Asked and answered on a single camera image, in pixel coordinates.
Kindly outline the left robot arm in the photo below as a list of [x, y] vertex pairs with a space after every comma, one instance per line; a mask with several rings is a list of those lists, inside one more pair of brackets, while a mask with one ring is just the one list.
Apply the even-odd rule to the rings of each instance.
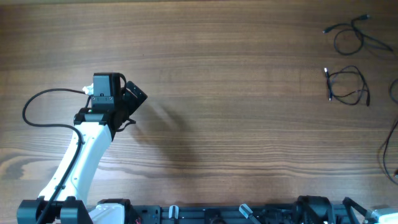
[[88, 192], [100, 159], [116, 133], [135, 124], [130, 116], [147, 95], [121, 73], [95, 73], [84, 87], [86, 105], [74, 116], [70, 145], [35, 200], [23, 200], [18, 223], [140, 223], [128, 199], [105, 199], [88, 211]]

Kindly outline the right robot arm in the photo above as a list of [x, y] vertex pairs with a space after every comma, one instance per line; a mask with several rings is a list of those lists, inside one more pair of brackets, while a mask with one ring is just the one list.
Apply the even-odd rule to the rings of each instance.
[[292, 220], [293, 223], [360, 224], [355, 212], [364, 218], [363, 224], [397, 224], [396, 209], [366, 209], [349, 197], [334, 205], [326, 197], [300, 196], [294, 203]]

